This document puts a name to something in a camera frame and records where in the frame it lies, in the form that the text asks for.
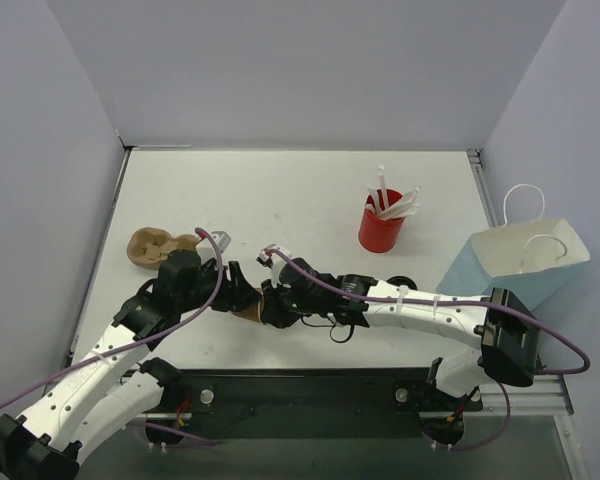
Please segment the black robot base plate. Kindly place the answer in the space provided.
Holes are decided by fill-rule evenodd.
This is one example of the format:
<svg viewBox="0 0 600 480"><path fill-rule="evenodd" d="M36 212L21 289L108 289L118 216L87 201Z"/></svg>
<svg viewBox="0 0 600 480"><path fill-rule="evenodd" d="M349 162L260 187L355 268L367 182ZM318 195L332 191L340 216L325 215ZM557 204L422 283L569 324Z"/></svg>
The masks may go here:
<svg viewBox="0 0 600 480"><path fill-rule="evenodd" d="M186 370L140 415L153 442L369 440L426 436L455 445L473 397L436 390L425 368Z"/></svg>

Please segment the brown paper coffee cup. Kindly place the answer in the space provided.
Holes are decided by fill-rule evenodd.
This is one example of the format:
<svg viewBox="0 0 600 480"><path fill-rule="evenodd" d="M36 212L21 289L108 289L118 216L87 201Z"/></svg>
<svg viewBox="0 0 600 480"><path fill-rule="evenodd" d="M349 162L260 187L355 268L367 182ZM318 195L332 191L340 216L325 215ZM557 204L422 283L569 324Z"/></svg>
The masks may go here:
<svg viewBox="0 0 600 480"><path fill-rule="evenodd" d="M257 302L241 311L232 311L231 314L243 320L261 323L261 314L264 308L264 297L260 296Z"/></svg>

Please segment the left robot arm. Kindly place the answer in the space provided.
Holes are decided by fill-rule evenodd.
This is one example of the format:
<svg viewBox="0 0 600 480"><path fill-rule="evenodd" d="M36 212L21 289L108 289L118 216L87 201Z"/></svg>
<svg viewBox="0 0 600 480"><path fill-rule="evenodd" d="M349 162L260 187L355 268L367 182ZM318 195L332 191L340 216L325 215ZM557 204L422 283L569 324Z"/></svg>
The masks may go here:
<svg viewBox="0 0 600 480"><path fill-rule="evenodd" d="M126 300L82 361L18 416L0 417L0 473L9 479L73 479L85 460L138 415L175 409L180 371L151 357L185 313L240 313L260 292L212 249L173 252L156 278Z"/></svg>

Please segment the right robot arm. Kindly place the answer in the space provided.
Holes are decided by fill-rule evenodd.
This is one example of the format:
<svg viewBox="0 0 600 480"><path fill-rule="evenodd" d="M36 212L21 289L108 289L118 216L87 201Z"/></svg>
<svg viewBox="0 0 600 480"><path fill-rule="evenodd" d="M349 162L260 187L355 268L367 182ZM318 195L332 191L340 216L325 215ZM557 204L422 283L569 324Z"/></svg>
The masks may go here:
<svg viewBox="0 0 600 480"><path fill-rule="evenodd" d="M453 297L355 274L322 274L302 258L285 260L266 249L257 258L271 277L263 282L260 320L279 329L310 316L336 327L401 328L464 345L436 357L423 384L426 401L444 408L476 387L499 382L529 387L535 377L539 330L522 321L529 312L510 291Z"/></svg>

